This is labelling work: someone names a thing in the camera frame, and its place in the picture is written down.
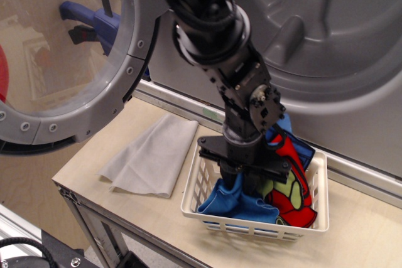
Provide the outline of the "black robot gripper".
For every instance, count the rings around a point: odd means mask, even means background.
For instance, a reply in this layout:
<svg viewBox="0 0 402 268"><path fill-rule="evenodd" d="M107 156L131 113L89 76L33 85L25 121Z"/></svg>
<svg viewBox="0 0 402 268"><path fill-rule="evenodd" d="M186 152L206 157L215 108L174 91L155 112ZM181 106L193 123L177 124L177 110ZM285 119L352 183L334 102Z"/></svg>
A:
<svg viewBox="0 0 402 268"><path fill-rule="evenodd" d="M229 190L243 187L246 195L262 196L267 178L286 183L291 170L286 159L276 154L276 150L285 144L286 132L281 128L275 131L280 141L274 144L268 144L263 134L249 142L239 142L225 136L202 136L197 141L199 155L218 164Z"/></svg>

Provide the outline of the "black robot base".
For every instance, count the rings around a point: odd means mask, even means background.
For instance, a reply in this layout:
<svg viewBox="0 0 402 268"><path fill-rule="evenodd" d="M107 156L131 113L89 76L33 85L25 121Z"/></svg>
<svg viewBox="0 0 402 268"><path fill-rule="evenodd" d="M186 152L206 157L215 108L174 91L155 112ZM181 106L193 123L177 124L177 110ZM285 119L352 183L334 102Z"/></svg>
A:
<svg viewBox="0 0 402 268"><path fill-rule="evenodd" d="M72 249L42 230L1 232L1 267L96 267L81 249Z"/></svg>

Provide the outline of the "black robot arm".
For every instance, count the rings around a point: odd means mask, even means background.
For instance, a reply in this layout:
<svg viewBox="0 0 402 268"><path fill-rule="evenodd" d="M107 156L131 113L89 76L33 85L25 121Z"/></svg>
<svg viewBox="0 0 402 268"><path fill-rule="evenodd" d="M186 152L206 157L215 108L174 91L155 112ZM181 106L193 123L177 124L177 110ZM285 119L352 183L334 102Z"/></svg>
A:
<svg viewBox="0 0 402 268"><path fill-rule="evenodd" d="M215 161L228 186L245 174L245 190L269 178L286 183L291 164L277 154L286 134L280 93L251 41L251 24L235 0L166 0L175 13L175 44L201 68L225 103L221 136L201 137L200 156Z"/></svg>

